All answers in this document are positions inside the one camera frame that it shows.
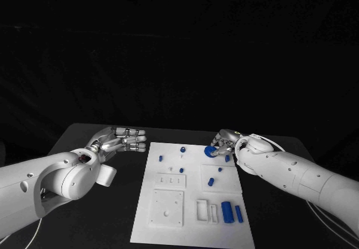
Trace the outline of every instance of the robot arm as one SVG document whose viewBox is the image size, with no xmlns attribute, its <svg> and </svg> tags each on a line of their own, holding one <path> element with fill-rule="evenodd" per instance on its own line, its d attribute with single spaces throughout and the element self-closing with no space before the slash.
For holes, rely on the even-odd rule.
<svg viewBox="0 0 359 249">
<path fill-rule="evenodd" d="M 236 164 L 246 173 L 321 207 L 359 236 L 359 182 L 294 154 L 274 151 L 264 137 L 255 134 L 220 130 L 210 146 L 216 142 L 220 147 L 210 154 L 206 152 L 207 156 L 235 153 Z"/>
<path fill-rule="evenodd" d="M 115 169 L 102 163 L 117 151 L 145 151 L 145 131 L 108 127 L 86 147 L 0 168 L 0 238 L 89 191 L 109 186 Z"/>
</svg>

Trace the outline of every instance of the black background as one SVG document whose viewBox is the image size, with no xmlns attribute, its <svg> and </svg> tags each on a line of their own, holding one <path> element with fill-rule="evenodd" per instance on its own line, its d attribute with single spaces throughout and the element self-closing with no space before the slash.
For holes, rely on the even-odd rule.
<svg viewBox="0 0 359 249">
<path fill-rule="evenodd" d="M 356 178 L 357 3 L 11 1 L 1 11 L 6 164 L 45 156 L 70 124 L 121 123 L 294 136 Z"/>
</svg>

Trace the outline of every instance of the blue object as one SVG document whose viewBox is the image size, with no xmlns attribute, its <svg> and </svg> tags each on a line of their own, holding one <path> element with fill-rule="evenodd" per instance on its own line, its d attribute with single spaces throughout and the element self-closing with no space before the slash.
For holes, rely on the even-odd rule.
<svg viewBox="0 0 359 249">
<path fill-rule="evenodd" d="M 213 182 L 215 182 L 215 179 L 210 178 L 210 179 L 209 179 L 209 182 L 207 182 L 207 185 L 212 186 L 212 185 L 213 185 Z"/>
<path fill-rule="evenodd" d="M 206 156 L 207 157 L 216 157 L 216 156 L 212 156 L 210 155 L 210 153 L 213 152 L 216 150 L 216 148 L 213 147 L 213 146 L 207 146 L 206 148 L 205 148 L 205 154 L 206 154 Z"/>
<path fill-rule="evenodd" d="M 233 213 L 229 201 L 222 202 L 222 213 L 223 213 L 225 223 L 233 223 Z"/>
<path fill-rule="evenodd" d="M 236 211 L 238 221 L 239 221 L 239 223 L 242 223 L 244 222 L 244 218 L 242 218 L 239 206 L 235 206 L 235 211 Z"/>
</svg>

